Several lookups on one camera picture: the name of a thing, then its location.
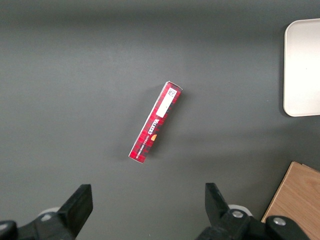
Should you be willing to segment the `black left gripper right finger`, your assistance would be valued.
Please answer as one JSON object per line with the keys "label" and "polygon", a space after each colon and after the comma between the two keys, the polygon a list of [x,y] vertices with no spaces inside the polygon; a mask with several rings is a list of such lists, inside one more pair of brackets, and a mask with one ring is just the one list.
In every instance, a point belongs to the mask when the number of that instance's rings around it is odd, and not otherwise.
{"label": "black left gripper right finger", "polygon": [[205,184],[205,211],[210,222],[206,240],[242,240],[250,217],[240,209],[231,209],[215,183]]}

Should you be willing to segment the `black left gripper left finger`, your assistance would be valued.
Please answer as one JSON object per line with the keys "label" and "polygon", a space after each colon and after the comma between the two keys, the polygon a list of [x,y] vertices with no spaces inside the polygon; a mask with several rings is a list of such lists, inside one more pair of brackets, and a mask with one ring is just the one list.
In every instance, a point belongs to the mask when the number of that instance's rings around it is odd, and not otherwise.
{"label": "black left gripper left finger", "polygon": [[82,184],[61,207],[47,209],[38,216],[36,239],[75,240],[92,211],[92,186]]}

